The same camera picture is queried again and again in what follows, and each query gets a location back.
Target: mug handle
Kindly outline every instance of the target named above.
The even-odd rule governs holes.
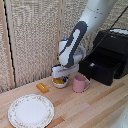
[[[86,78],[85,82],[87,82],[87,86],[85,87],[84,91],[88,89],[88,87],[90,86],[90,81]]]

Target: beige curtain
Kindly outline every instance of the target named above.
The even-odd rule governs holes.
[[[59,0],[5,0],[16,86],[51,75]]]
[[[3,0],[0,0],[0,93],[14,88],[12,60]]]

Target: pink cup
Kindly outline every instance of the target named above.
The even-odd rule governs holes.
[[[76,75],[73,82],[73,90],[75,92],[83,92],[87,90],[90,85],[90,81],[83,75]]]

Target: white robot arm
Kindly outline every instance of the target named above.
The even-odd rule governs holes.
[[[69,39],[59,43],[59,62],[61,66],[53,67],[52,75],[54,78],[79,70],[78,63],[86,56],[84,47],[78,46],[81,39],[84,35],[87,36],[104,23],[116,1],[88,0],[86,8]]]

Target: plate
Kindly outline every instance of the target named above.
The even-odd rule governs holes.
[[[53,104],[41,95],[25,95],[15,100],[8,118],[16,128],[44,128],[53,119]]]

